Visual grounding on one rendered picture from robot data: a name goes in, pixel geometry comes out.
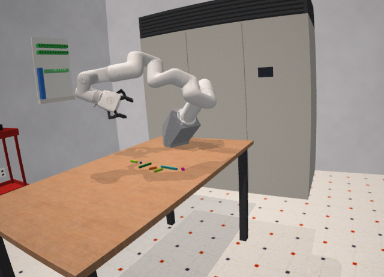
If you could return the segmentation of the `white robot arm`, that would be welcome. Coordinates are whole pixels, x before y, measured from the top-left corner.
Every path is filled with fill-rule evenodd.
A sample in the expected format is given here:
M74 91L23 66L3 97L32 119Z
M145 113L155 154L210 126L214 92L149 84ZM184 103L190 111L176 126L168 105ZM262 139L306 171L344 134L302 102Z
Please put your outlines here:
M127 62L110 65L105 68L81 72L77 77L75 95L81 100L97 106L98 97L102 91L91 88L90 85L101 82L118 82L135 79L143 74L143 65L147 67L147 82L152 88L164 85L175 85L182 89L186 105L177 113L180 122L193 125L196 116L204 109L213 108L217 99L212 83L208 79L199 80L177 68L163 72L163 61L143 52L130 52ZM107 70L108 68L108 70Z

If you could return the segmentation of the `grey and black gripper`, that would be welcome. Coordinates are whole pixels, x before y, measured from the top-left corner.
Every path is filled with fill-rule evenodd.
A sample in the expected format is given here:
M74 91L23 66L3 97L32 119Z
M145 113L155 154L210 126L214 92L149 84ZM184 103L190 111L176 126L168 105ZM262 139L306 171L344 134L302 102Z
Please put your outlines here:
M123 96L121 96L120 93L122 93ZM117 106L119 107L119 103L121 103L121 100L124 100L124 99L133 103L132 98L127 97L125 92L122 89L120 89L116 93L111 91L103 91L98 97L97 106L107 111L109 119L114 119L117 117L124 119L124 118L127 118L126 115L117 113L117 110L118 110ZM111 116L110 113L115 115Z

